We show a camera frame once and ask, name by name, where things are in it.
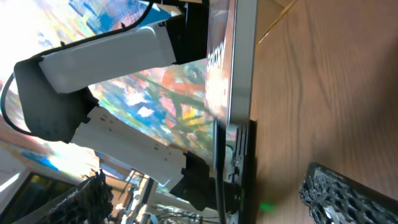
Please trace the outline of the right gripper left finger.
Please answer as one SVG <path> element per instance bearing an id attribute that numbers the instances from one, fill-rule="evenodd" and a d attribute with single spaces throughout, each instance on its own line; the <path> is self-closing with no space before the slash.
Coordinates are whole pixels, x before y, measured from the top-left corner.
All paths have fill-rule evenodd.
<path id="1" fill-rule="evenodd" d="M 101 224 L 113 211 L 112 186 L 99 170 L 77 186 L 12 224 Z"/>

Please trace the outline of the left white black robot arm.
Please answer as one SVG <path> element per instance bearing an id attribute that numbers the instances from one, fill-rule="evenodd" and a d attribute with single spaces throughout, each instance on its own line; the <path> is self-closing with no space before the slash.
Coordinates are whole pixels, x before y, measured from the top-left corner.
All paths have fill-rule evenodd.
<path id="1" fill-rule="evenodd" d="M 210 161 L 213 118 L 202 68 L 210 4 L 174 1 L 180 14 L 61 43 L 17 62 L 25 134 L 93 149 L 149 175 L 195 209 L 218 208 Z"/>

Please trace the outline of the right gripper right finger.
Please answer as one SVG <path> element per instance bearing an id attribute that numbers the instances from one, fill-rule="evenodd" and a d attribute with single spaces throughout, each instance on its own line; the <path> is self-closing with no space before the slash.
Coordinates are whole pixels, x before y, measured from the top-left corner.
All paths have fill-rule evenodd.
<path id="1" fill-rule="evenodd" d="M 316 224 L 397 224 L 397 200 L 317 162 L 308 165 L 299 194 Z"/>

